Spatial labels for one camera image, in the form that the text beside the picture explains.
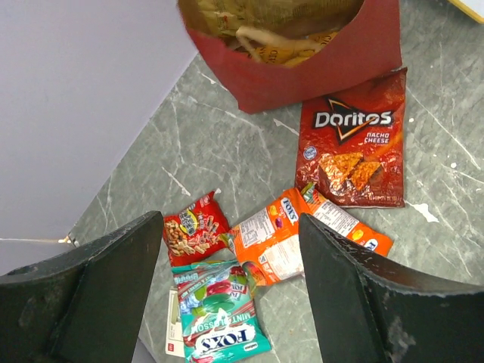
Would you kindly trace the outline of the red paper bag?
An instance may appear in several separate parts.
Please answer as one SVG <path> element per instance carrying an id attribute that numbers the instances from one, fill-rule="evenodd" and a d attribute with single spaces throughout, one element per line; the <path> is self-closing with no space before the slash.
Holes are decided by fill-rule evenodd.
<path id="1" fill-rule="evenodd" d="M 196 1 L 180 1 L 185 29 L 201 57 L 230 91 L 240 110 L 260 113 L 340 91 L 402 65 L 397 1 L 362 1 L 359 12 L 320 52 L 295 67 L 261 64 L 234 50 L 233 39 L 207 35 Z"/>

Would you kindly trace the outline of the brown paper snack bag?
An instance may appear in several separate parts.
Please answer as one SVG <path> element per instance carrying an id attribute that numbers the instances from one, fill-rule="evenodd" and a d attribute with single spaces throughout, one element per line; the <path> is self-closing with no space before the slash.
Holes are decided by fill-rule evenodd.
<path id="1" fill-rule="evenodd" d="M 362 1 L 196 1 L 205 21 L 203 32 L 224 41 L 250 27 L 289 39 L 345 26 L 359 12 Z"/>

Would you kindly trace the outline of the red Doritos bag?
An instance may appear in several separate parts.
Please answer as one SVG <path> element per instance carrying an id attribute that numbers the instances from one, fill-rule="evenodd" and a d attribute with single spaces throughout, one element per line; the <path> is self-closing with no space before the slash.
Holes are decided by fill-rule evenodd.
<path id="1" fill-rule="evenodd" d="M 407 70 L 302 103 L 295 186 L 313 184 L 344 207 L 404 202 Z"/>

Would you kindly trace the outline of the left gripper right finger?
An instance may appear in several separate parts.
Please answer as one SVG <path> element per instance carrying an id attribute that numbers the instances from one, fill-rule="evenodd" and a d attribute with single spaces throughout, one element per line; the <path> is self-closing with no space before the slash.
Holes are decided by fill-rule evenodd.
<path id="1" fill-rule="evenodd" d="M 325 362 L 481 362 L 483 288 L 403 266 L 299 220 L 299 244 Z"/>

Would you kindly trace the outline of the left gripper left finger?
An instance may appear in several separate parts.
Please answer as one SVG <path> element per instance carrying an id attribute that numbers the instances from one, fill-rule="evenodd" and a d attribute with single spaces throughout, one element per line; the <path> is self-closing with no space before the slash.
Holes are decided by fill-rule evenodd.
<path id="1" fill-rule="evenodd" d="M 3 362 L 130 362 L 160 252 L 163 216 L 1 276 Z"/>

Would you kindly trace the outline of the yellow Kettle chips bag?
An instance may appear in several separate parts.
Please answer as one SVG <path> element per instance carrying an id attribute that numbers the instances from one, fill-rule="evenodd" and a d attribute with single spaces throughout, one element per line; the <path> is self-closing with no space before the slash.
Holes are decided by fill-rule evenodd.
<path id="1" fill-rule="evenodd" d="M 338 34 L 337 31 L 322 32 L 302 39 L 287 39 L 260 29 L 240 33 L 234 50 L 261 64 L 295 67 L 320 52 Z"/>

